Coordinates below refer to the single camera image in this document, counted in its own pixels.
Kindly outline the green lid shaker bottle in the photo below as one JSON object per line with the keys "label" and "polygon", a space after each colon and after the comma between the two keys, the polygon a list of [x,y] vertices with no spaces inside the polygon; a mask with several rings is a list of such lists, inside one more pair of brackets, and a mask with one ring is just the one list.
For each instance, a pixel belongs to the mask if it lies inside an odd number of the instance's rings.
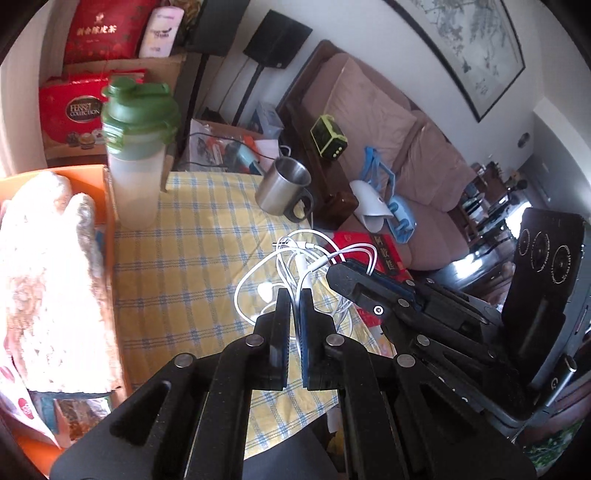
{"label": "green lid shaker bottle", "polygon": [[116,76],[102,91],[102,135],[121,225],[143,230],[155,221],[167,146],[176,139],[179,107],[164,83]]}

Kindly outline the open box of clutter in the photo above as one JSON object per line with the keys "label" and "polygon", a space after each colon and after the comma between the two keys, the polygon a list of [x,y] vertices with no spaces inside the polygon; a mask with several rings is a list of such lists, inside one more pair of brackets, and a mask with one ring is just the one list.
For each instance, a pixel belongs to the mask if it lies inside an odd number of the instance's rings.
{"label": "open box of clutter", "polygon": [[280,143],[226,124],[191,120],[176,171],[263,175],[281,155]]}

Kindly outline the beige back cushion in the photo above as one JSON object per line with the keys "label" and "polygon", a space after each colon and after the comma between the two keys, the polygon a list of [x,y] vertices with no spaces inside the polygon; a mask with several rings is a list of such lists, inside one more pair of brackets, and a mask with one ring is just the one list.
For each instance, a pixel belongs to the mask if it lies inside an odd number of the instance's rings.
{"label": "beige back cushion", "polygon": [[350,180],[361,179],[367,146],[377,148],[382,161],[392,169],[417,122],[410,111],[377,88],[353,59],[342,67],[325,113],[335,118],[348,138],[339,164]]}

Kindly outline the blue plastic frame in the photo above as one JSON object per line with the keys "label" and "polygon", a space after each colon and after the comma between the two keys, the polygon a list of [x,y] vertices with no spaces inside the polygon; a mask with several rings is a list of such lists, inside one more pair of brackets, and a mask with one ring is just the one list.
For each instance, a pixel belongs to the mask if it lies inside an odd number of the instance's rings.
{"label": "blue plastic frame", "polygon": [[377,148],[365,148],[361,179],[384,193],[383,199],[394,215],[394,219],[386,223],[394,240],[399,244],[407,244],[416,231],[417,221],[407,201],[396,193],[396,174],[382,161]]}

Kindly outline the pink white tissue pack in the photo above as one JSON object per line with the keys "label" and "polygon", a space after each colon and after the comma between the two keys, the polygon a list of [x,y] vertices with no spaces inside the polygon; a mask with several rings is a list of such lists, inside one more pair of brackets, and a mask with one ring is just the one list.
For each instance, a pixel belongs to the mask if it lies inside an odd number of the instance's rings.
{"label": "pink white tissue pack", "polygon": [[146,24],[139,58],[167,58],[172,50],[184,10],[176,6],[155,8]]}

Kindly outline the red Ferrero chocolate box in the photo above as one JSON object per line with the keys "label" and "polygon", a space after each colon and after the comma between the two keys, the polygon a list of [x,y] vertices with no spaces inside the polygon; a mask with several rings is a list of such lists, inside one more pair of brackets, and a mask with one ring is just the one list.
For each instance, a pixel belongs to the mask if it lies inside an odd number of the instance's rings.
{"label": "red Ferrero chocolate box", "polygon": [[130,77],[144,82],[144,70],[79,73],[50,79],[39,88],[40,125],[48,162],[106,153],[101,110],[102,94],[111,79]]}

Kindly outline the red tea gift bag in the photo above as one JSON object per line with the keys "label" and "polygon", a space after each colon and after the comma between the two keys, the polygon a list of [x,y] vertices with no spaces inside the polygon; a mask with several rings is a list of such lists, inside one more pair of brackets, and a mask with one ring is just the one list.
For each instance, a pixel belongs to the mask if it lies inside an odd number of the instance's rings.
{"label": "red tea gift bag", "polygon": [[79,1],[64,64],[134,58],[147,21],[160,4],[154,0]]}

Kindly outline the orange cardboard box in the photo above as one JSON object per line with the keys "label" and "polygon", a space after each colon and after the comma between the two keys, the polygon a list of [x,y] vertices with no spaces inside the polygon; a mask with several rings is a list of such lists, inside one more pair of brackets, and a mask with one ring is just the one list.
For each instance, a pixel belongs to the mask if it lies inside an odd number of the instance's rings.
{"label": "orange cardboard box", "polygon": [[44,478],[127,396],[101,165],[1,182],[1,475]]}

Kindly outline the black speaker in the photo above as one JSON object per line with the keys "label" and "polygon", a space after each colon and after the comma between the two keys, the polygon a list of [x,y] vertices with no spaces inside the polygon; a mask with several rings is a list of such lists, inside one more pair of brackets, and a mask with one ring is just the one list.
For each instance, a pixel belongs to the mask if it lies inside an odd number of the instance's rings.
{"label": "black speaker", "polygon": [[181,115],[179,137],[189,132],[208,60],[228,55],[247,7],[249,0],[201,1],[197,18],[188,24],[180,43],[184,62],[174,89]]}
{"label": "black speaker", "polygon": [[311,35],[312,29],[304,23],[270,10],[256,28],[256,32],[243,50],[243,54],[256,62],[256,70],[245,89],[235,111],[231,125],[236,126],[260,75],[266,69],[284,70]]}

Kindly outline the yellow plaid tablecloth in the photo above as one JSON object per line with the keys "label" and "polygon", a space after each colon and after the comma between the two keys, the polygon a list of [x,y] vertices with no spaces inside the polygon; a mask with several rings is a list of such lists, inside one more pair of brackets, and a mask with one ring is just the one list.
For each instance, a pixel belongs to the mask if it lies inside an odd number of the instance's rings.
{"label": "yellow plaid tablecloth", "polygon": [[266,309],[257,287],[280,280],[270,254],[281,237],[325,243],[260,210],[258,186],[245,174],[174,172],[154,224],[116,232],[114,310],[132,387],[179,353],[208,356],[252,332]]}

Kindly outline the red gift box black label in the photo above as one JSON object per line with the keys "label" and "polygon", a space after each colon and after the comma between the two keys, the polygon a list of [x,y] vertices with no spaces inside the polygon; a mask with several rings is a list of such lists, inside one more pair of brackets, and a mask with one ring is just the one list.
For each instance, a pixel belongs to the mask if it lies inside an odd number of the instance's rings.
{"label": "red gift box black label", "polygon": [[[376,270],[386,276],[393,278],[397,281],[413,280],[412,275],[409,273],[404,259],[401,256],[403,252],[403,246],[397,246],[394,241],[394,236],[391,233],[363,233],[353,231],[338,231],[332,233],[332,241],[339,249],[353,246],[354,244],[367,243],[372,244],[376,247],[378,252],[378,259],[376,263]],[[355,259],[365,266],[363,271],[367,271],[367,267],[370,264],[370,257],[366,253],[353,252],[345,253],[345,258]],[[363,311],[360,307],[356,307],[360,318],[367,327],[378,327],[381,325],[381,320],[377,316]]]}

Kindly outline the pink hawthorn candy packet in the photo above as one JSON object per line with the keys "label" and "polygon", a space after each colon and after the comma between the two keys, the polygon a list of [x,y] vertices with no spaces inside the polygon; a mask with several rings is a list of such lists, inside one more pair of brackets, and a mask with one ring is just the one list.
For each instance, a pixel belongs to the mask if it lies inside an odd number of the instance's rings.
{"label": "pink hawthorn candy packet", "polygon": [[1,354],[1,409],[35,431],[44,442],[59,446],[54,434],[37,413],[22,378],[6,353]]}

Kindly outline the small blue white box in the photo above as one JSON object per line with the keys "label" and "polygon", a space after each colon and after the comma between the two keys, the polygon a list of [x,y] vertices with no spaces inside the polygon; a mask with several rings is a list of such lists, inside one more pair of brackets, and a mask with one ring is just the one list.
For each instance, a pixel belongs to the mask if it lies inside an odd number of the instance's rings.
{"label": "small blue white box", "polygon": [[249,130],[263,135],[267,139],[280,139],[283,133],[283,121],[276,113],[276,108],[269,102],[259,102],[249,121]]}

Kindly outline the blue-printed bag of dried herbs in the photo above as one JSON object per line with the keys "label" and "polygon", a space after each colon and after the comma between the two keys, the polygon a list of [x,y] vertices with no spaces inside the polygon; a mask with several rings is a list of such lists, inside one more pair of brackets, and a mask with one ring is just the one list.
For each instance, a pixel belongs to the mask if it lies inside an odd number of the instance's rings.
{"label": "blue-printed bag of dried herbs", "polygon": [[57,444],[67,448],[112,411],[107,395],[31,392],[35,410]]}

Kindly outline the brown sofa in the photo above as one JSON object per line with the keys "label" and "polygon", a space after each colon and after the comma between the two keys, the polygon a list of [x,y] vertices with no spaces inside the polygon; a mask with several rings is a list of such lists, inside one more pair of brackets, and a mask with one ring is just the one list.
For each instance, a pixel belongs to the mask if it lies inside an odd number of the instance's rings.
{"label": "brown sofa", "polygon": [[[399,195],[409,205],[416,231],[397,249],[411,270],[432,271],[469,252],[456,208],[476,174],[438,126],[400,89],[359,58],[322,40],[277,107],[283,140],[311,172],[315,226],[363,231],[349,184],[363,178],[365,150],[372,147],[384,166],[377,191],[384,200]],[[311,127],[330,114],[348,139],[338,159],[324,159]]]}

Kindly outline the left black speaker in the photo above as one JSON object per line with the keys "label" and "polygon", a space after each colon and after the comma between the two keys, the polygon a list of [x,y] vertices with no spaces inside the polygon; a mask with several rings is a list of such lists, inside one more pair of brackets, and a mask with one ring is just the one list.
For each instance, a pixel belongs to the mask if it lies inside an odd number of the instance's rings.
{"label": "left black speaker", "polygon": [[180,43],[184,62],[174,89],[181,115],[179,137],[189,132],[208,60],[228,55],[247,7],[249,0],[201,1],[197,18],[188,24]]}

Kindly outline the white curved massager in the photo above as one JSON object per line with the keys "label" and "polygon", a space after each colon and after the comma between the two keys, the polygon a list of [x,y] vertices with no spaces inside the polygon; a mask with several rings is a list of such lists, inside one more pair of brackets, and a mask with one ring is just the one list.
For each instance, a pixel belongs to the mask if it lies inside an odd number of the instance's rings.
{"label": "white curved massager", "polygon": [[381,198],[378,191],[369,183],[362,180],[353,180],[349,182],[349,188],[351,188],[353,196],[358,201],[358,207],[353,212],[356,219],[370,233],[379,233],[385,226],[386,221],[394,218],[393,212]]}

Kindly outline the bag of white puffed snacks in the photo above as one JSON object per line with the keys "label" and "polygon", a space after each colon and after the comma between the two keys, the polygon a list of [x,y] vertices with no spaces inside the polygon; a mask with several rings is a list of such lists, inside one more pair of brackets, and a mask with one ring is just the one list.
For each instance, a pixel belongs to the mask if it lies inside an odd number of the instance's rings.
{"label": "bag of white puffed snacks", "polygon": [[95,203],[43,171],[9,200],[1,220],[1,318],[25,386],[103,394],[120,383]]}

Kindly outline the green black radio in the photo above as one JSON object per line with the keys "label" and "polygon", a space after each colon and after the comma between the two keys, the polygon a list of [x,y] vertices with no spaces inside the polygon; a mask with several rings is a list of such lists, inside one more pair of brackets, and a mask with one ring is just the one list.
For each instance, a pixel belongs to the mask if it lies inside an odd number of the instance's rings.
{"label": "green black radio", "polygon": [[349,145],[348,138],[330,114],[322,114],[318,117],[314,126],[311,127],[311,139],[318,150],[318,155],[331,161],[338,160]]}

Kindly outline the right black speaker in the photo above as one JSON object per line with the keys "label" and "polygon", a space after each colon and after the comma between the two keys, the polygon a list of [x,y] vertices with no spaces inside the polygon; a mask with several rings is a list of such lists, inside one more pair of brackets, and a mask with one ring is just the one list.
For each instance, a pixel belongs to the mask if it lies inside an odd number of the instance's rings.
{"label": "right black speaker", "polygon": [[311,35],[312,29],[304,23],[270,10],[256,28],[256,32],[243,50],[243,54],[256,62],[256,70],[245,89],[235,111],[231,125],[236,126],[260,75],[266,69],[284,70]]}

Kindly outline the framed ink painting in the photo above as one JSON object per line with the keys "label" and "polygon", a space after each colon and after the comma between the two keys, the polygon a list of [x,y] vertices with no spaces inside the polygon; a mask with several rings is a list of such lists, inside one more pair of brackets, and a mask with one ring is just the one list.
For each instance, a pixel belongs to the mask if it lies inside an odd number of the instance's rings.
{"label": "framed ink painting", "polygon": [[482,121],[525,70],[521,43],[498,0],[388,3],[422,38]]}

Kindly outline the beige cushion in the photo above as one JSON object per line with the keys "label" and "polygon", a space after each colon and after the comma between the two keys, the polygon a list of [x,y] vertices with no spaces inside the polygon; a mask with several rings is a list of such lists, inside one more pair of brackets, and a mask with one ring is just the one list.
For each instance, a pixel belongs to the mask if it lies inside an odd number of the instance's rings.
{"label": "beige cushion", "polygon": [[475,171],[446,136],[420,110],[413,110],[420,129],[396,174],[394,193],[442,212],[453,210]]}
{"label": "beige cushion", "polygon": [[348,138],[339,164],[350,180],[361,179],[367,146],[377,148],[382,161],[392,169],[417,122],[410,111],[377,88],[353,59],[342,67],[325,113],[335,118]]}

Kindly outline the brown cardboard carton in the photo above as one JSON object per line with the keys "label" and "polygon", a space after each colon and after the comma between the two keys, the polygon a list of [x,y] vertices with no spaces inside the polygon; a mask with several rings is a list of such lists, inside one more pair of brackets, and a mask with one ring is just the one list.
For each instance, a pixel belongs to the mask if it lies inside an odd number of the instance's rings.
{"label": "brown cardboard carton", "polygon": [[136,58],[93,61],[65,65],[63,73],[66,75],[79,73],[102,73],[107,71],[135,71],[144,70],[144,79],[151,83],[166,83],[174,91],[181,69],[186,59],[185,53],[165,58]]}

